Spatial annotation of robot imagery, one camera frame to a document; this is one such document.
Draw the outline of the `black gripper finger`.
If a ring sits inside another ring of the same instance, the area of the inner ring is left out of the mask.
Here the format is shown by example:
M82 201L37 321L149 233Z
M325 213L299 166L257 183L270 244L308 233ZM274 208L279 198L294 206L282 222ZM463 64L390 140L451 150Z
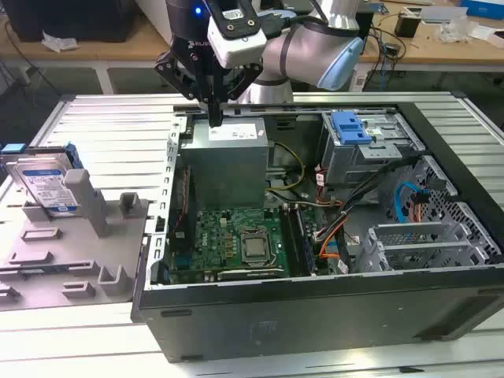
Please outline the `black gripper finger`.
M217 103L213 96L210 76L204 71L203 58L190 52L188 61L183 63L174 52L166 51L156 61L155 71L186 99L197 100L207 112L209 126L217 126Z
M217 65L215 70L215 126L223 122L222 105L235 101L259 77L262 64L247 64L235 69L224 69Z

